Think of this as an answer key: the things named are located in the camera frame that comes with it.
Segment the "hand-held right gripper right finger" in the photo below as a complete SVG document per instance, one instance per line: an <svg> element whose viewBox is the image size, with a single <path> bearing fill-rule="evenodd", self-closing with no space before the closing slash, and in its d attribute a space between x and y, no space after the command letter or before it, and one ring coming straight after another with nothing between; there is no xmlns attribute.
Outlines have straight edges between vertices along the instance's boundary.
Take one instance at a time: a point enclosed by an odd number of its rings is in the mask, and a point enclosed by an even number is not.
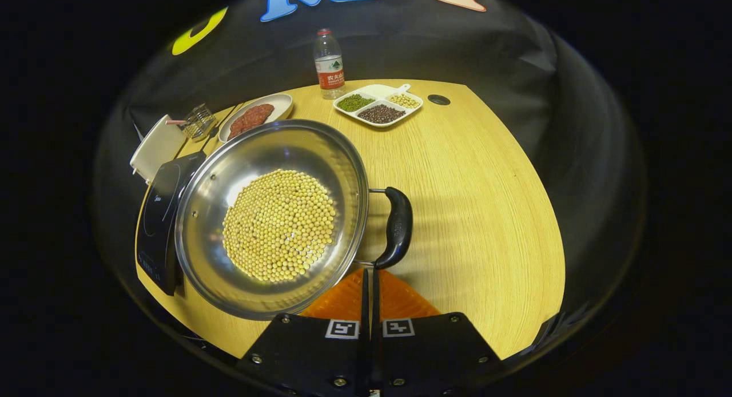
<svg viewBox="0 0 732 397"><path fill-rule="evenodd" d="M371 287L371 391L377 396L473 396L506 365L460 312L382 319L381 275Z"/></svg>

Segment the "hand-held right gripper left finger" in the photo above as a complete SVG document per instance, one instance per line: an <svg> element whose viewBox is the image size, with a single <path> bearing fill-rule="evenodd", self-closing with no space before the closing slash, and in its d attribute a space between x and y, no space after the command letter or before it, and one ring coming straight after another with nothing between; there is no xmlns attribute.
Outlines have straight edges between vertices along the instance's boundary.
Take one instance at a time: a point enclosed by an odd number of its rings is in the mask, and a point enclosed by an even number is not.
<svg viewBox="0 0 732 397"><path fill-rule="evenodd" d="M352 280L355 318L277 314L238 361L237 370L284 395L368 396L368 271L353 273L338 285Z"/></svg>

